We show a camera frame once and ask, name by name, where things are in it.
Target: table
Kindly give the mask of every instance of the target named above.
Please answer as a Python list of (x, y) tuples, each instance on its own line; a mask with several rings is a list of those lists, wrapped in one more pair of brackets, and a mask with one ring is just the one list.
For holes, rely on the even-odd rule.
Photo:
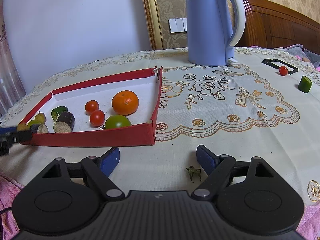
[[(262, 64), (278, 58), (299, 68), (280, 76)], [(58, 73), (36, 86), (2, 119), (17, 125), (56, 88), (105, 75), (163, 66), (162, 100), (156, 144), (122, 147), (121, 160), (110, 179), (129, 190), (193, 191), (186, 167), (199, 168), (196, 148), (204, 144), (217, 155), (240, 161), (264, 158), (300, 194), (305, 205), (320, 201), (320, 72), (286, 52), (236, 48), (237, 64), (203, 67), (188, 61), (187, 49), (143, 51), (98, 60)], [(303, 75), (313, 85), (308, 94), (297, 89)], [(109, 148), (62, 148), (14, 145), (1, 157), (0, 170), (26, 185), (56, 157), (79, 162)]]

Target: light switch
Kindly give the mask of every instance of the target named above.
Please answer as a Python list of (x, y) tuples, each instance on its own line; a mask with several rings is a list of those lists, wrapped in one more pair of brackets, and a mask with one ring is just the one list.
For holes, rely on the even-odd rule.
[(183, 27), (184, 27), (184, 31), (187, 31), (187, 18), (183, 18)]
[(178, 32), (184, 32), (183, 19), (176, 19)]
[(176, 19), (169, 19), (169, 27), (170, 27), (170, 32), (171, 33), (177, 33), (178, 32)]

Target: pink curtain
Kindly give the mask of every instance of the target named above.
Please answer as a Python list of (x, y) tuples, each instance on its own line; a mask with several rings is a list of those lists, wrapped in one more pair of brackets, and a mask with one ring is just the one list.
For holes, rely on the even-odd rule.
[(0, 116), (2, 116), (26, 94), (9, 50), (2, 0), (0, 0), (0, 26)]

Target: kettle handle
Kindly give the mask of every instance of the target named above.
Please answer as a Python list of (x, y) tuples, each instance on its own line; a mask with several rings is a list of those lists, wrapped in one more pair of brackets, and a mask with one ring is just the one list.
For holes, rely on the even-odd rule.
[(233, 34), (228, 42), (230, 46), (234, 47), (241, 39), (245, 27), (245, 10), (242, 0), (230, 0), (235, 11), (235, 27), (233, 28)]

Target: wooden headboard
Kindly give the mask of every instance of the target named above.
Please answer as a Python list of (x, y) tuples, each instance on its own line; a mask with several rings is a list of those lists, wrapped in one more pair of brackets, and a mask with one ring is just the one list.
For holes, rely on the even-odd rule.
[(320, 54), (320, 24), (277, 3), (267, 0), (243, 0), (246, 13), (244, 34), (237, 44), (262, 48), (302, 44)]

